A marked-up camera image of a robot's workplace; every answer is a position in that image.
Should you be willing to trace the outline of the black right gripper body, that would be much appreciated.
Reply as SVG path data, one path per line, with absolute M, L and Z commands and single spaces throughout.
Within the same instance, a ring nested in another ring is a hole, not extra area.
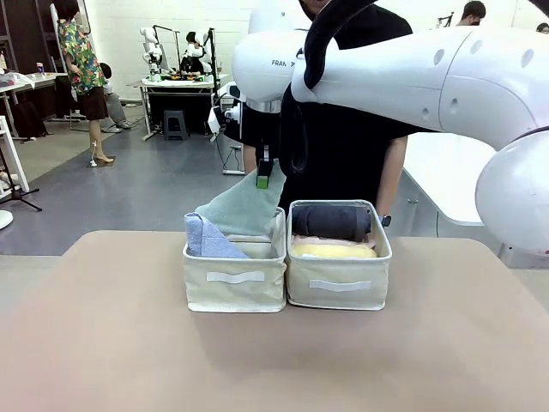
M 246 113 L 246 144 L 260 148 L 276 148 L 280 140 L 280 114 L 248 111 Z

